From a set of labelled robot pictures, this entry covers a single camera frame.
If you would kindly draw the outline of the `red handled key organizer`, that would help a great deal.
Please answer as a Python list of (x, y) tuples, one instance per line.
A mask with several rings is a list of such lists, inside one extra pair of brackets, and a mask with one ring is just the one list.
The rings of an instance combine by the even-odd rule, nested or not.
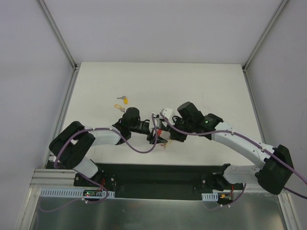
[(159, 143), (165, 149), (170, 140), (170, 133), (168, 131), (159, 129), (157, 131), (157, 134), (158, 134), (157, 143)]

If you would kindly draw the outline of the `key with solid yellow tag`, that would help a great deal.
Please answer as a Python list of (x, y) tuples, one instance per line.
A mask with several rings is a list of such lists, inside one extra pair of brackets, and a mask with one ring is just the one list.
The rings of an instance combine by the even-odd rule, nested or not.
[(117, 99), (121, 99), (124, 104), (128, 104), (129, 103), (127, 96), (121, 96), (121, 97), (118, 97)]

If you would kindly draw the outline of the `key with yellow window tag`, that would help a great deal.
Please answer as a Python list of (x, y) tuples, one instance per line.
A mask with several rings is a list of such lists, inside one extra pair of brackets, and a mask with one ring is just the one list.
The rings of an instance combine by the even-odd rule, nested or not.
[(119, 105), (119, 104), (115, 104), (114, 107), (118, 110), (120, 110), (121, 112), (126, 112), (126, 109), (125, 107), (123, 107), (122, 105)]

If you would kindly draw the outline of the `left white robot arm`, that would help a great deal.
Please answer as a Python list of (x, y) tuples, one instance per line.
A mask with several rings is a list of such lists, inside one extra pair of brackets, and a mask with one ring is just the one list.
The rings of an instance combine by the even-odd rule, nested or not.
[[(103, 171), (86, 157), (89, 149), (94, 146), (125, 143), (137, 153), (149, 153), (158, 142), (159, 122), (156, 119), (157, 116), (152, 114), (150, 120), (142, 121), (140, 111), (135, 107), (130, 107), (122, 118), (109, 127), (86, 128), (79, 121), (74, 121), (49, 145), (49, 150), (56, 156), (54, 168), (74, 170), (90, 186), (103, 186), (105, 177)], [(132, 132), (153, 137), (151, 149), (140, 151), (128, 143)]]

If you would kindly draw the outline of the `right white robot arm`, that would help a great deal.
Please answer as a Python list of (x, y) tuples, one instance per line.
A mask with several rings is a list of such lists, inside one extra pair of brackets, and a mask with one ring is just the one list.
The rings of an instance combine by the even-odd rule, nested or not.
[(267, 192), (278, 195), (292, 175), (293, 167), (287, 147), (256, 142), (239, 134), (230, 124), (214, 115), (203, 115), (191, 102), (182, 104), (175, 115), (172, 109), (161, 111), (167, 119), (170, 139), (183, 142), (187, 136), (202, 136), (223, 144), (252, 162), (252, 165), (225, 165), (225, 170), (208, 180), (218, 190), (232, 184), (259, 184)]

